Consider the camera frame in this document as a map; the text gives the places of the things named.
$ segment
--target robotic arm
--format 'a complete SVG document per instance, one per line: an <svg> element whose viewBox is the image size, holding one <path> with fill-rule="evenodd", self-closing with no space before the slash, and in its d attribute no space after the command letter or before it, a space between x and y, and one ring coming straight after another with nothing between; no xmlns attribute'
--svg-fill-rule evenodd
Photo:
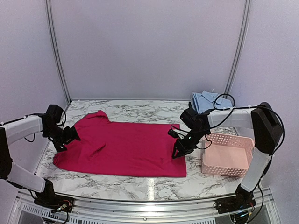
<svg viewBox="0 0 299 224"><path fill-rule="evenodd" d="M200 139L210 134L214 127L245 127L254 131L255 151L251 165L242 181L237 187L235 196L217 199L215 208L218 212L232 212L241 208L256 205L253 191L260 182L262 176L269 169L275 148L282 136L282 124L268 103L261 103L252 108L235 108L232 110L209 110L202 114L196 113L192 108L184 110L180 116L181 120L191 129L184 137L179 138L172 129L168 132L177 138L173 158L189 154L196 149Z"/></svg>
<svg viewBox="0 0 299 224"><path fill-rule="evenodd" d="M2 123L0 126L0 179L20 189L28 189L36 194L35 203L57 209L63 200L73 201L72 198L56 195L53 183L27 171L15 164L10 157L9 145L28 135L38 132L53 142L57 152L66 150L64 144L74 139L80 140L75 127L65 127L60 122L63 109L58 105L50 105L44 114L31 114L23 118Z"/></svg>

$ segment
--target white backdrop panel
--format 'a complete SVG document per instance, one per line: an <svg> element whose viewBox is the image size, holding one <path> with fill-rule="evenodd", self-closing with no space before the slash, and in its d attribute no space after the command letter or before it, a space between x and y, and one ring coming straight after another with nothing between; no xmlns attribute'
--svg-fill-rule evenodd
<svg viewBox="0 0 299 224"><path fill-rule="evenodd" d="M270 186L282 223L298 223L299 1L254 0L251 9L232 95L242 106L268 101L284 121L285 143L263 185Z"/></svg>
<svg viewBox="0 0 299 224"><path fill-rule="evenodd" d="M245 1L53 1L73 99L188 99L223 92Z"/></svg>
<svg viewBox="0 0 299 224"><path fill-rule="evenodd" d="M66 106L44 1L0 1L0 49L0 122L46 112L49 104ZM33 143L20 140L12 144L14 162L33 171L46 142L38 134ZM16 192L16 188L0 180L1 224L7 222Z"/></svg>

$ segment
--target stacked clothes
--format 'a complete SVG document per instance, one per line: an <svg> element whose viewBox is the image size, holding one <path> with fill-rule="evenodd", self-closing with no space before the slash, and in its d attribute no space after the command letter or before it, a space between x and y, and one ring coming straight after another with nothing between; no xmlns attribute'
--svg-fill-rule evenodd
<svg viewBox="0 0 299 224"><path fill-rule="evenodd" d="M219 96L219 93L212 93L203 91L202 93L194 92L192 94L192 99L190 100L192 108L197 111L197 113L203 113L209 109L213 109L213 103L216 98ZM223 109L232 107L232 103L229 99L224 99L219 97L215 104L216 108Z"/></svg>

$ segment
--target metal base frame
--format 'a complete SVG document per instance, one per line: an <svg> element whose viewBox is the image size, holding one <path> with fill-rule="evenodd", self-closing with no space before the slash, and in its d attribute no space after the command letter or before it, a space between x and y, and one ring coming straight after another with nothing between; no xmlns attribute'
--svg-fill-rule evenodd
<svg viewBox="0 0 299 224"><path fill-rule="evenodd" d="M263 189L264 206L273 224L280 220L269 188ZM218 214L211 197L185 201L132 202L113 201L74 196L74 207L70 213L69 224L128 224L128 223L172 223L172 224L216 224L215 219L226 214ZM255 191L258 208L261 193ZM49 215L50 209L35 205L30 194L19 191L9 218L9 224L19 223L22 212L29 212L52 221L66 219L66 213Z"/></svg>

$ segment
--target black cable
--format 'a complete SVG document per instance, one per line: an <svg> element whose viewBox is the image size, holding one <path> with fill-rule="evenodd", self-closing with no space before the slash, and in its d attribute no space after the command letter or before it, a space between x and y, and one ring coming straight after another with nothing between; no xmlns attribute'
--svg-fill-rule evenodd
<svg viewBox="0 0 299 224"><path fill-rule="evenodd" d="M66 224L69 220L69 213L67 211L65 211L65 212L66 212L66 220L61 224Z"/></svg>
<svg viewBox="0 0 299 224"><path fill-rule="evenodd" d="M64 125L65 125L65 123L66 123L66 112L65 112L64 109L63 109L62 111L63 111L63 113L64 113L64 121L62 121L61 124L60 124L60 125L57 125L57 126L63 126L63 127L64 127Z"/></svg>
<svg viewBox="0 0 299 224"><path fill-rule="evenodd" d="M262 191L260 185L258 185L257 187L259 188L259 190L260 190L260 192L261 192L261 194L262 194L262 204L261 204L261 207L260 207L259 211L258 211L258 212L252 217L252 219L249 220L247 223L250 223L255 217L257 217L257 215L261 212L261 210L262 210L262 208L263 208L263 203L264 203L263 191Z"/></svg>
<svg viewBox="0 0 299 224"><path fill-rule="evenodd" d="M207 146L207 147L205 147L205 148L198 148L198 147L196 147L197 149L204 150L204 149L207 149L207 148L209 148L209 147L212 145L212 141L211 141L211 140L209 140L209 139L206 137L206 135L205 135L205 138L206 138L206 140L207 140L208 142L210 142L210 145L208 145L208 146Z"/></svg>
<svg viewBox="0 0 299 224"><path fill-rule="evenodd" d="M26 141L28 142L34 142L34 140L36 139L36 134L33 134L33 140L28 140L26 137L24 138Z"/></svg>
<svg viewBox="0 0 299 224"><path fill-rule="evenodd" d="M185 130L179 129L178 127L175 127L175 126L173 126L173 125L171 125L170 128L171 128L172 130L173 130L173 128L174 128L174 129L177 129L177 130L179 130L179 131L182 131L182 132L185 132L185 133L189 133L189 131L185 131Z"/></svg>
<svg viewBox="0 0 299 224"><path fill-rule="evenodd" d="M223 94L220 94L219 96L217 96L216 99L214 100L214 103L213 103L213 107L214 107L214 109L216 109L216 110L220 110L220 111L222 110L222 109L218 109L218 108L216 108L216 106L215 106L216 101L217 101L220 97L222 97L222 96L229 96L229 97L231 97L232 100L233 100L233 106L235 106L235 98L234 98L232 95L230 95L230 94L223 93Z"/></svg>

